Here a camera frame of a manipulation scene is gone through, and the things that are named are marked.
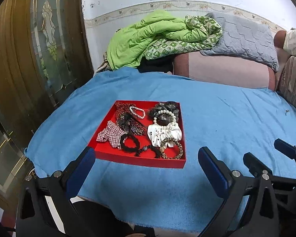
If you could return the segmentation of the red dotted scrunchie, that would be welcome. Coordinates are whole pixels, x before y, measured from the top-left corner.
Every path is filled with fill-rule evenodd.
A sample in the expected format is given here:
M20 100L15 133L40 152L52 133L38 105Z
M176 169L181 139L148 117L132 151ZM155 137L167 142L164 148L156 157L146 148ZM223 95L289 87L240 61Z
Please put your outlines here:
M116 117L116 119L119 119L125 113L131 113L130 107L135 106L135 104L133 104L133 103L123 103L121 101L116 101L115 106L116 106L115 117Z

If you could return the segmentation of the green patterned comforter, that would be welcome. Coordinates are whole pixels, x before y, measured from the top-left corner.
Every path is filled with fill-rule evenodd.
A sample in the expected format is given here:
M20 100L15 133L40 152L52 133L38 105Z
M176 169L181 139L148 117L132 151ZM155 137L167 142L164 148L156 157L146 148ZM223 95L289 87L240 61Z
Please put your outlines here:
M143 57L154 60L210 50L222 34L222 26L211 17L178 18L167 11L156 10L113 35L106 51L108 65L113 71L124 66L136 68Z

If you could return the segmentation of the striped floral cushion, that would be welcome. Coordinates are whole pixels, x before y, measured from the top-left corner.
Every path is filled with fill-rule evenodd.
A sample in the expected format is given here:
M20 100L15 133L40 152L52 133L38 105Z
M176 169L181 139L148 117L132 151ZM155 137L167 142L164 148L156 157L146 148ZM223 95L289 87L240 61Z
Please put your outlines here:
M296 57L291 56L281 74L279 82L281 96L296 109Z

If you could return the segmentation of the red jewelry tray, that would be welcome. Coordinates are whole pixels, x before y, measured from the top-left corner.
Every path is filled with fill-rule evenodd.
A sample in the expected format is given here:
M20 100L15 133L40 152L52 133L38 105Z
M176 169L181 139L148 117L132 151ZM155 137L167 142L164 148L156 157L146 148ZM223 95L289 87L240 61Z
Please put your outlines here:
M148 112L149 109L157 104L156 101L117 101L121 101L123 103L133 103L136 107L145 110L145 112ZM122 148L112 148L108 141L97 142L97 135L107 126L107 122L111 120L112 122L116 123L115 102L109 109L108 113L105 115L104 119L102 120L94 135L92 136L90 142L88 143L88 147L91 147L95 151L97 159L147 167L184 168L184 165L186 163L184 138L180 140L182 149L179 149L177 145L165 149L164 153L167 155L167 157L169 157L169 159L164 159L161 156L158 156L156 152L154 152L151 148L147 148L147 150L143 150L142 152L140 152L139 155L137 155L136 152L129 152Z

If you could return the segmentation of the grey quilted pillow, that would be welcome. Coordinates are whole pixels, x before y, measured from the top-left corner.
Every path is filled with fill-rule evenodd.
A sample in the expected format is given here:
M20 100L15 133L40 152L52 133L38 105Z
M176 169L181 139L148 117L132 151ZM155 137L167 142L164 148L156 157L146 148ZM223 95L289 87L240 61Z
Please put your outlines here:
M221 12L210 12L206 16L220 24L222 37L212 49L201 50L202 55L240 57L265 64L274 72L279 70L277 52L268 26Z

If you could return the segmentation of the black bow hair clip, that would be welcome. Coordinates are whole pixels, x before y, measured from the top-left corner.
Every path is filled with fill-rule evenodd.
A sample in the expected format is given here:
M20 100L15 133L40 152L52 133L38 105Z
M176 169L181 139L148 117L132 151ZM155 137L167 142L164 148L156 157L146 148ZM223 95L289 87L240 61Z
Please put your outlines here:
M122 113L116 118L116 124L124 132L132 135L142 136L145 134L145 126L142 125L136 118L130 113Z

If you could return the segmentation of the pink plaid scrunchie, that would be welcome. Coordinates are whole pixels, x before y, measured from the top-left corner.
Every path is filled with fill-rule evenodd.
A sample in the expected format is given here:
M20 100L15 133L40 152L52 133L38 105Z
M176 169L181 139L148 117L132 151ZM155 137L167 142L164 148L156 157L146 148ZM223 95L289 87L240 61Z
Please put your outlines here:
M109 142L112 148L121 149L121 136L126 134L116 123L109 120L107 126L98 133L97 142Z

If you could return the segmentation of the grey black lace scrunchie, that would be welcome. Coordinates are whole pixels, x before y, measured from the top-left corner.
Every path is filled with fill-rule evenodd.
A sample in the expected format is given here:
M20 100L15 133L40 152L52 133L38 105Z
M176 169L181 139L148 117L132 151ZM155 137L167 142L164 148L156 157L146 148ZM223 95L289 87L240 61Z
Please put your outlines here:
M159 102L149 109L148 117L152 119L154 124L167 126L171 122L179 121L179 105L176 102Z

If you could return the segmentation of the pink quilted bolster pillow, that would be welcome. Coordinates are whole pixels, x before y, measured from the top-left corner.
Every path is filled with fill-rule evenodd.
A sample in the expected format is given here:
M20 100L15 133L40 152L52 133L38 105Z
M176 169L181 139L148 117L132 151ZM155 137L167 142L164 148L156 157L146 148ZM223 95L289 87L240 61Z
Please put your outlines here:
M275 90L275 73L262 63L232 56L204 56L199 51L174 58L173 73L196 81Z

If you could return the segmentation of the wooden glass door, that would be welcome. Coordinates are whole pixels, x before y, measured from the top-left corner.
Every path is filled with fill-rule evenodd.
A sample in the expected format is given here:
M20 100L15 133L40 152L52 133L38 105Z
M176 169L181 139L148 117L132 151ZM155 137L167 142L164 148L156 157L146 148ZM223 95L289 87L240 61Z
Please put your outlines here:
M93 76L82 0L0 0L0 206L17 203L41 123Z

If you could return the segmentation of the white cherry print scrunchie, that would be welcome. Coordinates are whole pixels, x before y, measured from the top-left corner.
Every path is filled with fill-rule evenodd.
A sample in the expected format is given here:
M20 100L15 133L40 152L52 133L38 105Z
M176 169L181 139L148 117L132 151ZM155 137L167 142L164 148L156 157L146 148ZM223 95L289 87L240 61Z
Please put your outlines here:
M176 122L171 122L167 126L152 124L147 128L147 136L154 147L160 147L161 142L166 138L182 140L182 131Z

